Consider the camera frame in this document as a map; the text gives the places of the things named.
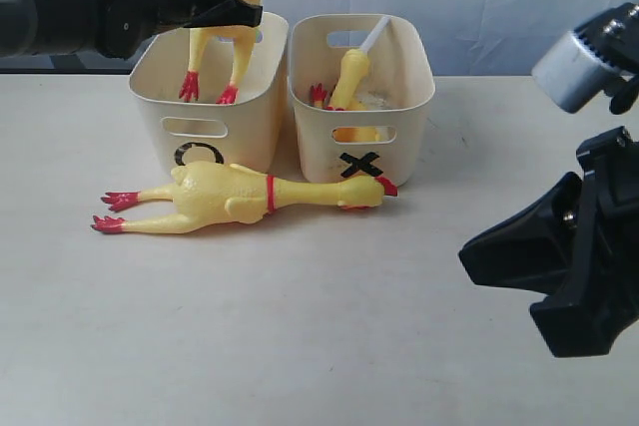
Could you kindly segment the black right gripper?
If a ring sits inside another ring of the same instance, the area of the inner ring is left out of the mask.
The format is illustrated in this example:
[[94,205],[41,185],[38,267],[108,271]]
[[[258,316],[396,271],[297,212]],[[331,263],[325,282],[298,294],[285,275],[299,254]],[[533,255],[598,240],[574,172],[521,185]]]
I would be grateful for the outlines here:
[[609,354],[638,320],[638,143],[623,127],[584,141],[583,170],[469,240],[476,285],[546,294],[529,312],[557,358]]

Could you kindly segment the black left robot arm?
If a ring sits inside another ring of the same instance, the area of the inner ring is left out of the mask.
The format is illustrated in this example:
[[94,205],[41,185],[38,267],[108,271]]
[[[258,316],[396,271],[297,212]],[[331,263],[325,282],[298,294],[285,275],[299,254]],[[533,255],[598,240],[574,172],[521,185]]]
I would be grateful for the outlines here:
[[256,27],[257,0],[1,0],[4,57],[92,51],[129,59],[147,39],[179,28]]

